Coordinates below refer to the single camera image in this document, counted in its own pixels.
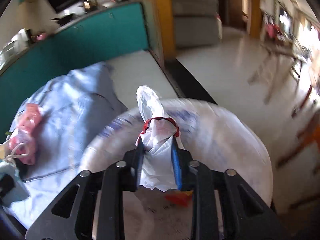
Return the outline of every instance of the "tile floor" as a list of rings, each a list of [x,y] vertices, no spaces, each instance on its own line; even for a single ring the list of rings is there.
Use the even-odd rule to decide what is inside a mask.
[[[308,67],[303,68],[298,87],[288,76],[278,84],[270,103],[263,103],[266,84],[249,85],[247,80],[266,55],[258,40],[250,39],[241,31],[224,28],[223,40],[218,46],[180,51],[177,59],[220,106],[236,114],[263,141],[273,165],[274,203],[278,213],[285,213],[291,203],[320,191],[320,174],[312,175],[315,163],[320,162],[316,145],[303,150],[282,169],[274,168],[276,160],[296,146],[295,135],[306,125],[315,107],[309,103],[298,117],[291,118],[293,107],[310,86]]]
[[[147,85],[163,99],[177,98],[175,91],[147,51],[126,54],[108,61],[114,67],[111,78],[119,100],[128,109],[138,107],[136,92]]]

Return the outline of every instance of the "wooden chair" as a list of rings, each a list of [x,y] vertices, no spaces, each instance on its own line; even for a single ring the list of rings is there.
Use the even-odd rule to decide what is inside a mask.
[[[297,83],[299,83],[300,81],[300,74],[301,74],[301,69],[302,69],[302,65],[303,63],[305,63],[305,59],[297,54],[295,54],[292,50],[292,48],[289,47],[281,47],[278,46],[277,44],[272,44],[272,43],[262,43],[260,44],[264,49],[267,50],[268,55],[266,56],[266,58],[263,60],[263,62],[260,64],[260,66],[258,67],[258,69],[253,73],[253,75],[248,79],[248,83],[249,84],[253,84],[255,82],[257,82],[259,79],[264,79],[265,81],[267,81],[267,83],[269,84],[269,88],[268,88],[268,93],[266,95],[266,97],[264,98],[264,103],[268,104],[271,96],[273,95],[275,88],[276,88],[276,81],[277,78],[279,76],[279,72],[280,72],[280,57],[289,57],[292,58],[292,64],[291,64],[291,68],[290,71],[287,72],[284,77],[283,77],[283,81],[287,78],[287,76],[289,74],[291,74],[293,76],[293,78],[297,81]],[[270,61],[270,59],[272,57],[276,57],[276,68],[274,71],[270,71],[268,70],[267,67],[267,63]],[[295,66],[299,63],[300,66],[300,71],[297,72],[295,70]]]
[[[317,93],[320,91],[320,51],[316,51],[314,53],[314,56],[312,58],[312,64],[309,68],[309,76],[310,76],[310,88],[303,99],[303,101],[300,103],[300,105],[296,106],[291,114],[291,117],[294,118],[306,105],[308,102],[309,96],[312,92],[312,89],[314,89]]]
[[[301,139],[300,144],[289,154],[283,156],[277,162],[276,167],[281,168],[285,164],[287,164],[290,160],[292,160],[295,156],[297,156],[306,146],[310,145],[313,142],[316,142],[318,145],[318,149],[320,151],[320,109],[318,109],[308,125],[297,134],[298,139]],[[320,171],[320,163],[318,163],[314,169],[313,174],[317,174]]]

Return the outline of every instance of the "black bracket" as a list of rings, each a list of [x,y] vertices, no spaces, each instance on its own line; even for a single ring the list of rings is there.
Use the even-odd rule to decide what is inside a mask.
[[[13,188],[14,188],[13,178],[8,174],[4,174],[0,180],[0,201]]]
[[[142,140],[105,171],[81,171],[29,228],[27,240],[92,239],[97,192],[101,190],[97,240],[124,240],[122,191],[136,191],[143,163]],[[172,143],[172,165],[181,191],[193,190],[192,240],[219,240],[217,206],[225,239],[283,240],[276,214],[232,169],[212,171]]]

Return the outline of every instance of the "metal bolt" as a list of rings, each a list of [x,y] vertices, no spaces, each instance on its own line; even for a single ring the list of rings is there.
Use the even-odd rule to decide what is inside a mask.
[[[228,169],[228,170],[227,170],[227,174],[228,174],[229,176],[234,176],[234,175],[237,174],[237,172],[236,172],[235,170],[233,170],[233,169]]]
[[[87,176],[89,176],[90,174],[91,174],[91,172],[88,171],[88,170],[85,170],[85,171],[81,171],[81,172],[80,172],[80,176],[81,176],[81,177],[87,177]]]
[[[190,165],[191,167],[198,167],[200,164],[199,164],[198,161],[191,161],[191,162],[189,163],[189,165]]]
[[[117,166],[118,168],[123,168],[123,167],[125,167],[126,165],[127,165],[127,163],[125,163],[125,161],[119,161],[119,162],[116,163],[116,166]]]

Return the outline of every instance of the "blue fabric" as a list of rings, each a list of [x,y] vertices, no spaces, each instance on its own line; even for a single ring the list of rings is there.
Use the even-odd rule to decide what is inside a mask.
[[[78,174],[87,145],[115,117],[127,108],[113,90],[110,65],[99,62],[56,77],[25,100],[43,109],[35,129],[38,150],[36,164],[28,166],[24,185],[30,197],[15,202],[11,211],[26,227],[35,221],[54,197]]]

